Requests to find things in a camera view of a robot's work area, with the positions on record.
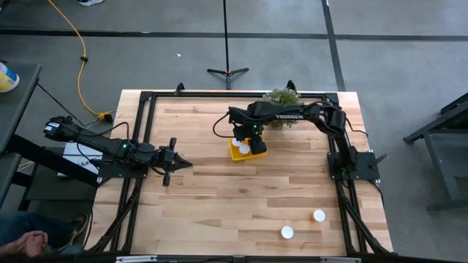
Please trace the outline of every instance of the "person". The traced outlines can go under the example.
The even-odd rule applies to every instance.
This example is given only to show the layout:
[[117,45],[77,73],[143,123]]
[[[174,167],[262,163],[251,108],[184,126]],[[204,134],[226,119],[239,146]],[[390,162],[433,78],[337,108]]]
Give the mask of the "person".
[[78,3],[84,7],[92,6],[93,4],[101,4],[104,0],[78,0]]
[[70,223],[32,212],[0,214],[0,256],[80,253],[82,246],[71,244],[87,221],[86,214]]

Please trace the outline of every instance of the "black floor stripe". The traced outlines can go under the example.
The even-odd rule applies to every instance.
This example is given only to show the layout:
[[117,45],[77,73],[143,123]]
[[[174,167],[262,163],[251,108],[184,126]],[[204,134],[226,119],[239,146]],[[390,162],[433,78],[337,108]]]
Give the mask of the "black floor stripe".
[[339,63],[338,48],[336,47],[335,31],[331,22],[330,8],[327,0],[322,0],[323,15],[325,16],[325,24],[328,32],[328,43],[330,44],[331,62],[335,71],[336,86],[338,91],[346,91],[344,87],[343,73],[341,72],[341,64]]
[[[76,37],[70,30],[36,30],[36,29],[0,29],[0,34]],[[188,38],[224,38],[224,33],[199,32],[138,32],[138,31],[80,31],[82,37],[188,37]],[[327,34],[286,34],[286,33],[229,33],[229,38],[245,39],[327,39]]]
[[468,41],[468,36],[416,36],[416,35],[365,35],[365,34],[337,34],[337,40],[363,41]]

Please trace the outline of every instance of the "yellow extension cord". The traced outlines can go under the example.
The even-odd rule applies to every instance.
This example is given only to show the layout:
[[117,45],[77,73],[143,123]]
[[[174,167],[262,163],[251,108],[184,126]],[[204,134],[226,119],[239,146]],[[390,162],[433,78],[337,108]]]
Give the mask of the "yellow extension cord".
[[[73,30],[75,30],[75,33],[78,35],[78,37],[80,38],[81,40],[81,44],[83,45],[83,57],[84,59],[87,60],[87,57],[86,57],[86,44],[83,40],[83,38],[81,37],[80,33],[78,32],[78,30],[75,28],[75,26],[72,24],[72,22],[70,22],[70,20],[68,20],[68,18],[64,15],[64,13],[62,13],[60,11],[60,9],[52,2],[52,0],[48,0],[49,3],[53,6],[53,8],[55,8],[55,10],[57,10],[57,12],[68,22],[68,24],[70,24],[70,26],[73,28]],[[101,121],[103,121],[105,119],[105,116],[106,115],[110,115],[110,112],[104,112],[104,113],[97,113],[95,111],[93,111],[85,102],[85,100],[83,99],[83,95],[81,95],[81,75],[83,74],[83,70],[85,68],[85,64],[86,64],[86,61],[84,61],[82,59],[81,61],[81,68],[80,68],[80,72],[78,72],[78,80],[77,80],[77,84],[78,84],[78,95],[80,95],[80,99],[81,99],[81,102],[83,103],[83,105],[85,106],[85,108],[90,112],[90,113],[93,113],[96,117],[98,117]]]

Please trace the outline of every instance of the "yellow tray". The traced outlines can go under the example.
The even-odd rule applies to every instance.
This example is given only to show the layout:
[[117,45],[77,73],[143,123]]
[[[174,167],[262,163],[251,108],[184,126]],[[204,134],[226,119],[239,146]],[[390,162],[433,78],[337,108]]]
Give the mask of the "yellow tray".
[[[234,146],[233,145],[233,140],[234,138],[230,138],[229,139],[229,148],[231,150],[231,159],[233,161],[243,161],[243,160],[247,160],[247,159],[253,159],[253,158],[258,158],[258,157],[262,157],[262,156],[266,156],[266,152],[264,153],[259,153],[259,154],[252,154],[252,151],[249,151],[248,154],[242,154],[240,151],[239,151],[239,147],[237,146]],[[244,144],[249,144],[249,140],[250,139],[246,139],[244,140],[242,143]]]

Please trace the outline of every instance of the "shoe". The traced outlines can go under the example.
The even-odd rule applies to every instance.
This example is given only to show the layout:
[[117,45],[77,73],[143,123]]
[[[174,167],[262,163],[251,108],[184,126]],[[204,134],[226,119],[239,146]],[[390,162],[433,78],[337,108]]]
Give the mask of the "shoe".
[[101,4],[104,0],[78,0],[78,3],[80,3],[84,7],[90,7],[93,4]]
[[85,228],[88,226],[88,215],[85,213],[81,213],[72,220],[71,225],[72,225],[72,236],[70,237],[70,241],[64,245],[63,247],[59,248],[57,252],[60,252],[64,250],[67,246],[73,244],[73,241],[85,230]]

